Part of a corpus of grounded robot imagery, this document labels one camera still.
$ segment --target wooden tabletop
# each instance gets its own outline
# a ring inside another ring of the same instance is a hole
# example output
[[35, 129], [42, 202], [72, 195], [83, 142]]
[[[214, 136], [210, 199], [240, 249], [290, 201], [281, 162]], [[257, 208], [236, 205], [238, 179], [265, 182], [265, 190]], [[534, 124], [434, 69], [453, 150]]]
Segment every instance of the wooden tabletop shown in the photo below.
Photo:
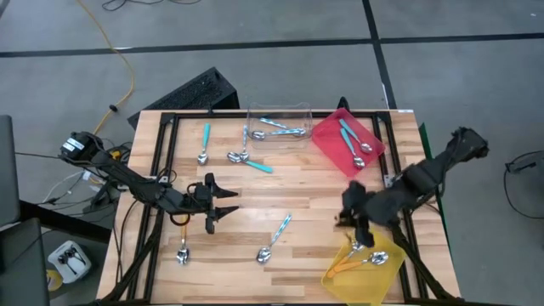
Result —
[[[150, 110], [143, 111], [139, 118], [129, 166], [144, 176], [150, 173], [160, 116], [160, 111]], [[404, 168], [419, 162], [424, 158], [424, 152], [414, 113], [391, 110], [391, 117], [401, 166]], [[361, 118], [359, 121], [372, 131], [370, 119]], [[199, 167], [196, 156], [201, 153], [205, 122], [212, 124], [207, 147], [210, 160], [205, 167]], [[191, 258], [185, 266], [180, 266], [176, 260], [180, 246], [179, 227], [165, 218], [152, 303], [341, 302], [320, 284], [320, 278], [346, 241], [343, 232], [334, 229], [333, 225], [334, 217], [342, 207], [340, 195], [349, 179], [311, 141], [307, 148], [291, 150], [256, 150], [248, 144], [251, 159], [273, 167], [273, 174], [230, 163], [226, 153], [241, 150], [244, 123], [245, 119], [180, 121], [173, 162], [173, 169], [178, 174], [173, 182], [174, 188], [184, 192], [188, 184], [202, 181], [206, 173], [214, 173], [220, 187], [240, 194], [215, 200], [215, 205], [239, 205], [240, 209], [216, 224], [215, 235], [206, 233], [203, 215], [191, 218], [187, 235]], [[169, 128], [163, 143], [160, 168], [166, 160]], [[384, 126], [381, 131], [383, 143], [388, 147]], [[393, 173], [389, 153], [387, 148], [387, 164]], [[383, 189], [377, 161], [361, 171], [356, 179], [369, 190]], [[132, 201], [129, 194], [122, 195], [116, 213], [117, 233]], [[125, 270], [133, 260], [142, 210], [143, 205], [137, 205], [127, 220], [122, 246]], [[255, 261], [258, 249], [269, 244], [288, 213], [292, 214], [292, 221], [274, 245], [274, 256], [266, 265], [259, 265]], [[412, 217], [423, 262], [449, 293], [459, 296], [441, 217], [428, 207], [421, 207]], [[385, 229], [381, 231], [390, 237]], [[112, 236], [98, 298], [109, 293], [115, 285], [116, 262]], [[412, 296], [416, 297], [417, 284], [408, 258], [406, 264]], [[142, 267], [137, 297], [143, 294], [147, 263]], [[398, 277], [385, 302], [403, 302]]]

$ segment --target spoon with teal handle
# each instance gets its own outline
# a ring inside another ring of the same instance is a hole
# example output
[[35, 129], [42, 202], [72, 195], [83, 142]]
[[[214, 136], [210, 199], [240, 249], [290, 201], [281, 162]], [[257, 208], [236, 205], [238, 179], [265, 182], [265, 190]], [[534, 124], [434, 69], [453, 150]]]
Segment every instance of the spoon with teal handle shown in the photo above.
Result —
[[365, 167], [365, 162], [363, 161], [363, 159], [355, 154], [354, 146], [351, 144], [351, 140], [349, 140], [349, 136], [346, 130], [344, 128], [340, 128], [340, 133], [342, 134], [343, 141], [346, 142], [346, 145], [348, 145], [351, 154], [353, 154], [354, 156], [354, 165], [359, 169]]
[[273, 170], [271, 167], [268, 167], [268, 166], [265, 166], [265, 165], [261, 165], [259, 163], [256, 163], [254, 161], [243, 161], [240, 157], [240, 154], [236, 153], [236, 152], [229, 152], [229, 154], [227, 154], [227, 158], [229, 159], [229, 161], [233, 162], [233, 163], [239, 163], [239, 162], [243, 162], [251, 167], [254, 167], [256, 169], [259, 169], [261, 171], [265, 171], [266, 173], [272, 173]]
[[206, 123], [204, 126], [204, 136], [202, 136], [202, 153], [196, 158], [198, 164], [201, 166], [206, 165], [208, 155], [206, 153], [207, 139], [210, 137], [210, 123]]
[[348, 133], [355, 139], [357, 140], [357, 142], [359, 143], [360, 145], [360, 149], [363, 151], [363, 153], [372, 153], [372, 147], [367, 144], [367, 143], [364, 143], [364, 142], [361, 142], [359, 140], [359, 137], [357, 137], [357, 134], [354, 132], [354, 130], [351, 129], [351, 127], [349, 127], [349, 125], [343, 120], [343, 119], [340, 119], [340, 125], [342, 125], [342, 128], [345, 128], [346, 131], [348, 131]]

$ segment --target red plastic tray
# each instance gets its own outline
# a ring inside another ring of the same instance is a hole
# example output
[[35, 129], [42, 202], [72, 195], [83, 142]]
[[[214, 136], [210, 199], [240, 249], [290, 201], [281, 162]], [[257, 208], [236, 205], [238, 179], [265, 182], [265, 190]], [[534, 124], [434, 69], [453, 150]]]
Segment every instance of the red plastic tray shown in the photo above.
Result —
[[317, 124], [312, 131], [312, 140], [334, 162], [338, 169], [352, 178], [361, 169], [355, 167], [353, 155], [340, 134], [342, 128], [340, 119], [343, 119], [349, 125], [360, 141], [366, 142], [372, 147], [372, 153], [363, 153], [357, 140], [349, 136], [351, 144], [355, 148], [355, 154], [365, 161], [367, 167], [385, 151], [385, 145], [344, 108], [338, 109]]

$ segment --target gray floor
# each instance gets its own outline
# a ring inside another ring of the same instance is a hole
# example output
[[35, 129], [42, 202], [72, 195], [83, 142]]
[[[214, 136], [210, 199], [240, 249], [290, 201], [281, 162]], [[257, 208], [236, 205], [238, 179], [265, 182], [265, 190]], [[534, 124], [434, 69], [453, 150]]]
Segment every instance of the gray floor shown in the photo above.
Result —
[[[117, 47], [368, 38], [359, 0], [202, 0], [194, 5], [128, 3], [109, 13], [86, 1]], [[543, 32], [541, 1], [371, 0], [380, 37], [436, 37]], [[544, 42], [448, 42], [383, 45], [399, 108], [425, 122], [434, 152], [458, 126], [475, 128], [491, 153], [452, 170], [444, 198], [451, 253], [462, 295], [471, 301], [537, 305], [544, 300], [544, 221], [519, 216], [502, 189], [504, 163], [542, 148]], [[105, 48], [76, 2], [12, 0], [0, 17], [0, 52]], [[136, 90], [100, 136], [133, 137], [125, 118], [205, 69], [216, 66], [238, 89], [241, 106], [256, 101], [384, 108], [371, 45], [130, 54]], [[128, 89], [115, 55], [0, 59], [0, 113], [14, 118], [19, 151], [56, 154], [71, 131], [92, 130], [107, 105]], [[40, 201], [54, 182], [77, 171], [55, 160], [18, 157], [21, 197]], [[542, 176], [508, 180], [514, 203], [544, 215]], [[75, 199], [89, 193], [79, 187]], [[77, 213], [79, 210], [67, 210]], [[87, 216], [98, 219], [99, 216]], [[111, 226], [111, 219], [101, 222]], [[46, 248], [67, 239], [47, 240]], [[99, 263], [104, 248], [93, 246]], [[99, 273], [53, 304], [87, 302]]]

